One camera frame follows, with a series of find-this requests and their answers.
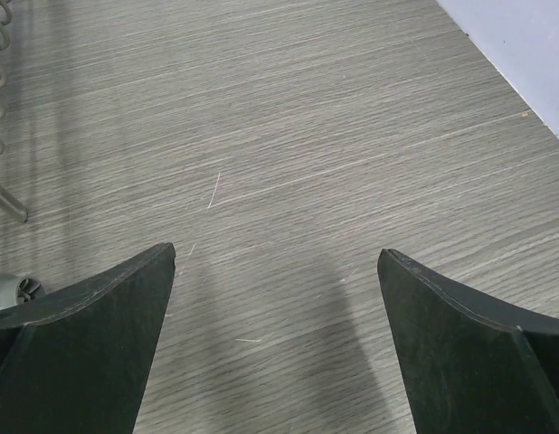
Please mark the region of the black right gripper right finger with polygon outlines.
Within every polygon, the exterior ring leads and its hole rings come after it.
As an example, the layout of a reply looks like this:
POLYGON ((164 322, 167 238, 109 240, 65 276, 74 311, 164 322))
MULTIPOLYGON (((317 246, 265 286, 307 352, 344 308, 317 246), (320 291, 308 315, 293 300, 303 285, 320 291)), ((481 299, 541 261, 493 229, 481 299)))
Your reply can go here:
POLYGON ((446 278, 398 250, 377 263, 419 433, 559 433, 559 319, 446 278))

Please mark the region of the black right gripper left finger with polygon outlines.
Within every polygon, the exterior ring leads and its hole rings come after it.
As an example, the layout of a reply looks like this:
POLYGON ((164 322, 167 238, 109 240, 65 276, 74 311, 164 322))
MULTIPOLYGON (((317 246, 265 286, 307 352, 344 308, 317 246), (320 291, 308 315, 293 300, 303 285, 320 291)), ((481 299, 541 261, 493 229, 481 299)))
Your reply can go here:
POLYGON ((159 243, 0 310, 0 433, 132 432, 174 277, 159 243))

